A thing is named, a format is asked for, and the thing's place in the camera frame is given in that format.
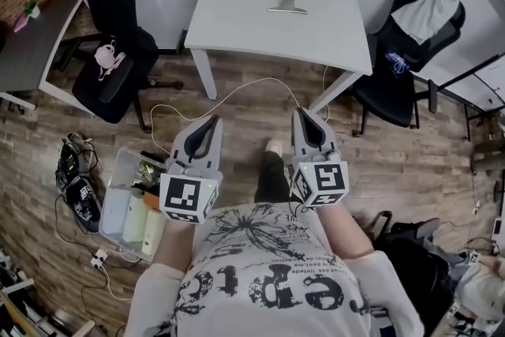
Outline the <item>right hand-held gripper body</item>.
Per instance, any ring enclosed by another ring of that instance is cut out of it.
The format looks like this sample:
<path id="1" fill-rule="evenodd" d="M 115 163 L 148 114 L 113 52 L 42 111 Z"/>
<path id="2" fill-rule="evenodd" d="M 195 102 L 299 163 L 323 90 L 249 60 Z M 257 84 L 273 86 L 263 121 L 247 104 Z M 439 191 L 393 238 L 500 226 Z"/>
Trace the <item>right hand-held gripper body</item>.
<path id="1" fill-rule="evenodd" d="M 350 191 L 348 164 L 338 150 L 293 158 L 293 182 L 307 208 L 337 204 Z"/>

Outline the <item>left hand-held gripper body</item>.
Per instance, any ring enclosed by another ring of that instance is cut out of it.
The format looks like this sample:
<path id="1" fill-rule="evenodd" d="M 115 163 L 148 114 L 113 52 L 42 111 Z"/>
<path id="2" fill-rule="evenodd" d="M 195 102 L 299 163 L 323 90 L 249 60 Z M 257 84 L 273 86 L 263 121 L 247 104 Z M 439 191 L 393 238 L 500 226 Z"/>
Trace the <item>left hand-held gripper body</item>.
<path id="1" fill-rule="evenodd" d="M 171 220 L 202 224 L 217 201 L 220 184 L 219 170 L 168 159 L 160 175 L 159 210 Z"/>

